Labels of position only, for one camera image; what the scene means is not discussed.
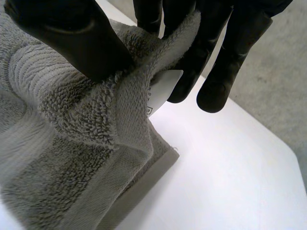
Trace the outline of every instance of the towel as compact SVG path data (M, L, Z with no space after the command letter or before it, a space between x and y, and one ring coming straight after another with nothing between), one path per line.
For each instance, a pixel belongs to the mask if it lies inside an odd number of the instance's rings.
M155 162L175 153L147 118L146 94L152 77L188 50L200 13L165 40L111 21L135 66L94 83L20 30L3 4L1 198L25 229L94 230L101 222L100 229L111 229L109 212L123 212L117 202Z

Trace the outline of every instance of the white surface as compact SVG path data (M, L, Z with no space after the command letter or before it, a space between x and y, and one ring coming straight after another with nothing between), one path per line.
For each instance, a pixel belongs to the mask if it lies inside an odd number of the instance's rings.
M104 0L109 18L134 23ZM307 196L297 159L233 101L217 114L187 100L152 117L180 158L118 230L306 230ZM0 202L0 230L20 230Z

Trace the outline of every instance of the gloved hand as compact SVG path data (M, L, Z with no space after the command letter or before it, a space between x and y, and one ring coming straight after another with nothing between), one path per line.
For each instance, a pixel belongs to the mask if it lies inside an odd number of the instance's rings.
M159 33L163 8L165 37L194 9L201 12L198 35L175 66L184 74L168 101L179 103L188 96L230 18L218 58L197 97L202 110L220 111L249 50L271 25L271 17L291 1L133 0L138 26L152 34ZM133 64L95 0L6 0L5 8L23 30L57 50L93 81Z
M271 25L271 17L282 12L291 1L133 0L138 26L156 35L159 33L162 8L164 36L170 35L194 9L201 12L198 35L175 66L184 73L168 101L179 103L188 96L230 18L215 65L197 96L197 104L202 110L209 113L220 111L249 50Z

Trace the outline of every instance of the gray carpet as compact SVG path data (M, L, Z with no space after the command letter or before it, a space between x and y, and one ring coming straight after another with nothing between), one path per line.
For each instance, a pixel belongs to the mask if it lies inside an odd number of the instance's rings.
M136 21L132 0L109 0ZM230 94L296 153L307 188L307 1L295 0L254 45ZM203 72L214 63L224 31Z

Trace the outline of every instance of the towel label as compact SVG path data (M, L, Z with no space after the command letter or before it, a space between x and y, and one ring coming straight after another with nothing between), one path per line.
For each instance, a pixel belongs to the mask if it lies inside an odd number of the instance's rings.
M153 77L147 93L148 117L154 114L168 100L182 74L182 70L166 70L157 73Z

